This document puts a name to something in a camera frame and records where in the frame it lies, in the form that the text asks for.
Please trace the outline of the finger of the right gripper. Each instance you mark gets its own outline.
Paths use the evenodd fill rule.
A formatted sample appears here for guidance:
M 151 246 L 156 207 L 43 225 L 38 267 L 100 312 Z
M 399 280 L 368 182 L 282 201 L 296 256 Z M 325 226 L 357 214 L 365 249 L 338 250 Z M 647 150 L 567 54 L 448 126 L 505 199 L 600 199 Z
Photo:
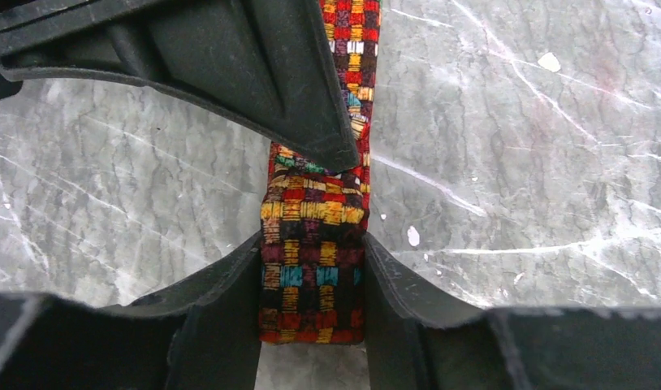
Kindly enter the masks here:
M 0 100 L 53 78 L 149 87 L 328 170 L 359 163 L 316 1 L 0 1 Z

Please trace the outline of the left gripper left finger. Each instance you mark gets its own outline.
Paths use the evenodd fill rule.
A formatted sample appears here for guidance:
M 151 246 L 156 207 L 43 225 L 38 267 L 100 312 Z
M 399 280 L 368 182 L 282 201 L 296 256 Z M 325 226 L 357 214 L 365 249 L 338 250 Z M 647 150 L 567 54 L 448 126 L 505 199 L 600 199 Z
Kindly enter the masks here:
M 129 305 L 0 292 L 0 389 L 252 389 L 261 235 Z

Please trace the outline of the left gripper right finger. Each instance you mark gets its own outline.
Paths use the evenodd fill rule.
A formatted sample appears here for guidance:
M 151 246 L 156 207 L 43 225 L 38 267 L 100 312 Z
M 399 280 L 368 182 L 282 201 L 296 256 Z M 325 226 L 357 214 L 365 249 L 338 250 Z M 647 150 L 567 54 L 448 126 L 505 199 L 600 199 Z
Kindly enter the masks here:
M 661 308 L 481 309 L 364 243 L 373 389 L 661 389 Z

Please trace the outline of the multicolour patterned necktie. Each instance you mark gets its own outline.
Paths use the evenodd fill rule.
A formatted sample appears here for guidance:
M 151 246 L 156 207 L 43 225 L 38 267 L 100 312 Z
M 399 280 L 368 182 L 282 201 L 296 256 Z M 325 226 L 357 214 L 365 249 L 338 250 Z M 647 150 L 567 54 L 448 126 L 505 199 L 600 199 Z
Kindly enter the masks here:
M 259 337 L 273 345 L 354 345 L 365 337 L 369 132 L 381 8 L 319 4 L 360 162 L 333 172 L 273 143 L 261 204 Z

